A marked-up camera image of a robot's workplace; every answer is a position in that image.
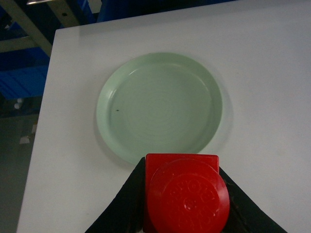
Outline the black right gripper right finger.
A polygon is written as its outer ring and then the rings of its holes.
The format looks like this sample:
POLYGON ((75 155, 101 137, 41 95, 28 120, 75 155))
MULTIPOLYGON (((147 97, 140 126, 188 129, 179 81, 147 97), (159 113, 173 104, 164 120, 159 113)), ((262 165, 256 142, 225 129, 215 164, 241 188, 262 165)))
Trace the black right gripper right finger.
POLYGON ((286 233, 266 215, 247 194, 220 169, 229 193, 230 211, 224 233, 286 233))

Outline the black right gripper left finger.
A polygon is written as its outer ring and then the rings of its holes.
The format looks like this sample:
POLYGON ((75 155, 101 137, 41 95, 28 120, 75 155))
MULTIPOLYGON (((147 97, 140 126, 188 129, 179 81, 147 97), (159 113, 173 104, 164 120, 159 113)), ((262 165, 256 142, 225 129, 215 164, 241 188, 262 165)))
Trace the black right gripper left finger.
POLYGON ((145 158, 142 158, 108 207, 86 232, 141 232, 144 221, 145 174, 145 158))

